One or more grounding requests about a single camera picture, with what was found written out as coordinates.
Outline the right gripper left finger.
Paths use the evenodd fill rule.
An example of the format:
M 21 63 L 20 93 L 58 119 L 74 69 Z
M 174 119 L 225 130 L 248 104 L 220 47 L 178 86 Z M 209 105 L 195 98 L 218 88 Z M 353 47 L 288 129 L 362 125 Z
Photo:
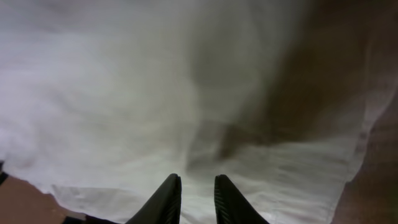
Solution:
M 126 224 L 179 224 L 181 202 L 181 178 L 170 174 Z

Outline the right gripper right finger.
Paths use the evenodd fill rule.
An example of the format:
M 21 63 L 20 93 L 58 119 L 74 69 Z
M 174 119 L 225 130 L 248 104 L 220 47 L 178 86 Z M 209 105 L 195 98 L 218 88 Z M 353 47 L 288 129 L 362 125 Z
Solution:
M 214 202 L 217 224 L 269 224 L 227 175 L 215 177 Z

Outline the beige shorts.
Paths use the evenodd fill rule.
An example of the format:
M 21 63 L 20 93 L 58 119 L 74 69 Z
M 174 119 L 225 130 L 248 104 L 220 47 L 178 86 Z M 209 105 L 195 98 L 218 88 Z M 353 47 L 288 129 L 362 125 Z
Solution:
M 116 223 L 172 173 L 330 223 L 397 91 L 396 1 L 2 1 L 1 164 Z

